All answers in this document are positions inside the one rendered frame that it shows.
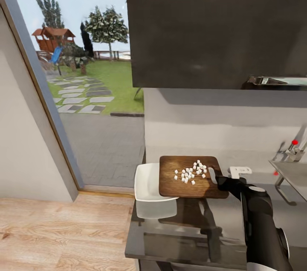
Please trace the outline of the cutting board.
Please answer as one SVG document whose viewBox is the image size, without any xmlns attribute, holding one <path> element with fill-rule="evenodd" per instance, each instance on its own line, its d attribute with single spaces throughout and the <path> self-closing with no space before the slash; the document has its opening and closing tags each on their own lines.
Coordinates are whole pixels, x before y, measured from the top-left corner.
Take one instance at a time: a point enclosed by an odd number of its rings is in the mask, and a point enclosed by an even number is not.
<svg viewBox="0 0 307 271">
<path fill-rule="evenodd" d="M 200 174 L 196 173 L 199 164 L 206 166 L 206 172 L 201 169 Z M 159 159 L 160 195 L 181 198 L 228 198 L 229 191 L 219 190 L 217 184 L 212 182 L 209 167 L 213 168 L 215 176 L 223 177 L 218 160 L 214 156 L 161 156 Z M 186 168 L 193 168 L 191 174 L 194 178 L 191 177 L 183 182 L 182 170 Z M 205 174 L 205 178 L 202 174 Z M 174 178 L 175 176 L 177 179 Z"/>
</svg>

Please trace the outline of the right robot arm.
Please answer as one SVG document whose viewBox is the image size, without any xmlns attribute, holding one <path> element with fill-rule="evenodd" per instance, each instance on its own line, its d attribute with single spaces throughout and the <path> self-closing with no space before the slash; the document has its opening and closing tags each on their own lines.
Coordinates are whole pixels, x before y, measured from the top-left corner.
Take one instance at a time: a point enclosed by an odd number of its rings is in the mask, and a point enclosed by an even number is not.
<svg viewBox="0 0 307 271">
<path fill-rule="evenodd" d="M 287 238 L 273 221 L 270 195 L 239 177 L 239 174 L 251 174 L 249 167 L 231 166 L 227 171 L 228 177 L 216 176 L 217 187 L 241 201 L 247 271 L 293 271 L 288 261 Z"/>
</svg>

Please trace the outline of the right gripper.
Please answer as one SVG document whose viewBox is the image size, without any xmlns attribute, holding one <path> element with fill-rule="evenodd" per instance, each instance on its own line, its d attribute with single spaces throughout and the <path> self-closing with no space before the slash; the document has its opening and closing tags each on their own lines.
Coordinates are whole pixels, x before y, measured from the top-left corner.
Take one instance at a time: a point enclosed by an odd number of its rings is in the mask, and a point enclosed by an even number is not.
<svg viewBox="0 0 307 271">
<path fill-rule="evenodd" d="M 233 195 L 234 195 L 233 189 L 237 183 L 247 184 L 246 178 L 244 177 L 239 177 L 239 179 L 237 179 L 237 178 L 216 176 L 216 179 L 217 179 L 217 187 L 219 190 L 229 191 Z"/>
</svg>

